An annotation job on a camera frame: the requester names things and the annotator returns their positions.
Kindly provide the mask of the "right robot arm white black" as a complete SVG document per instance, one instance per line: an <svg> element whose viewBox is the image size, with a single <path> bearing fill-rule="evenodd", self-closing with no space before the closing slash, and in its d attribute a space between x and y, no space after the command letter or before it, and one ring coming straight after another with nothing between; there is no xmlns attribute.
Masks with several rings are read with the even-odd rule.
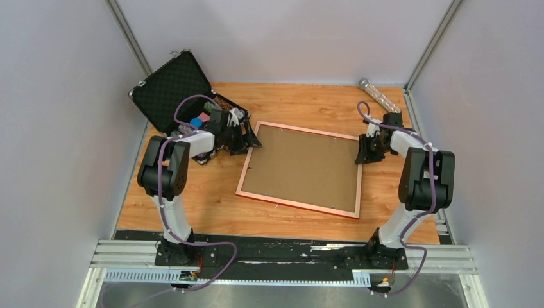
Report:
<svg viewBox="0 0 544 308"><path fill-rule="evenodd" d="M378 227L364 247L366 262L377 269L400 263L408 248L407 239L428 216L450 206L453 199L455 155L441 151L411 129L402 116L387 113L382 121L362 115L368 126L359 136L356 164L384 160L386 153L404 158L398 185L399 205Z"/></svg>

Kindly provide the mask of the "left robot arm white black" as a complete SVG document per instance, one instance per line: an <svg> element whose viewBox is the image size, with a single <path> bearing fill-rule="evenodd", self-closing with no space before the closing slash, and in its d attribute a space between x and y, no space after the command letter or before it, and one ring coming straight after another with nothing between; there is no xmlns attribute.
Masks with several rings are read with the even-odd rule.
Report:
<svg viewBox="0 0 544 308"><path fill-rule="evenodd" d="M217 151L245 154L261 147L249 123L247 112L212 109L208 121L197 117L188 123L177 121L178 135L152 137L142 159L137 183L157 206L163 235L157 247L157 266L185 266L197 254L198 244L190 226L182 193L188 179L189 161L206 163Z"/></svg>

